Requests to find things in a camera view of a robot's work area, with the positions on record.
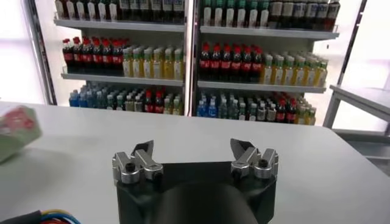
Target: table leg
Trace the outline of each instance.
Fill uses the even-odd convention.
[[[340,99],[337,98],[335,93],[333,93],[331,95],[327,115],[325,116],[324,124],[322,126],[332,128],[339,106]]]

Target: white shelf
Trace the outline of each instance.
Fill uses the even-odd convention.
[[[315,40],[331,40],[339,36],[338,33],[311,31],[311,30],[278,30],[267,28],[236,28],[236,27],[215,27],[215,26],[201,26],[201,33],[218,33],[229,35],[249,35],[261,37],[288,37],[288,38],[305,38]]]
[[[278,85],[250,84],[250,83],[227,83],[227,82],[207,82],[207,81],[198,81],[197,85],[200,88],[276,91],[276,92],[287,92],[287,93],[323,93],[326,90],[325,87],[312,87],[312,86],[278,86]]]
[[[115,30],[148,30],[164,32],[184,32],[184,25],[137,23],[137,22],[103,22],[103,21],[81,21],[70,19],[55,19],[55,25],[70,28],[89,29],[115,29]]]
[[[160,85],[160,86],[183,86],[181,80],[165,80],[165,79],[143,79],[143,78],[130,78],[130,77],[118,77],[118,76],[106,76],[106,75],[86,75],[76,73],[62,73],[62,78],[73,80],[86,80],[93,82],[111,82],[111,83],[131,83],[142,85]]]

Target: yellow wire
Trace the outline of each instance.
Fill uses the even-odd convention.
[[[50,209],[50,210],[45,210],[45,211],[41,212],[42,215],[47,215],[47,214],[52,214],[52,213],[62,213],[62,214],[71,215],[70,213],[68,213],[67,211],[62,210],[62,209]]]

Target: blue wire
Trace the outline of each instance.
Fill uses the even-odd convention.
[[[67,214],[61,214],[61,213],[44,215],[44,216],[42,216],[41,220],[45,221],[45,220],[59,219],[59,218],[68,219],[68,220],[72,221],[74,224],[81,224],[75,217],[67,215]]]

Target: table surface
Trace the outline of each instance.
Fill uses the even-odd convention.
[[[334,85],[330,85],[330,88],[338,94],[342,94],[374,109],[390,114],[390,92],[385,89]]]
[[[278,151],[271,223],[390,223],[390,178],[327,128],[27,106],[44,135],[0,164],[0,220],[60,208],[82,223],[118,223],[115,152],[154,139],[159,163],[232,161],[237,138]]]

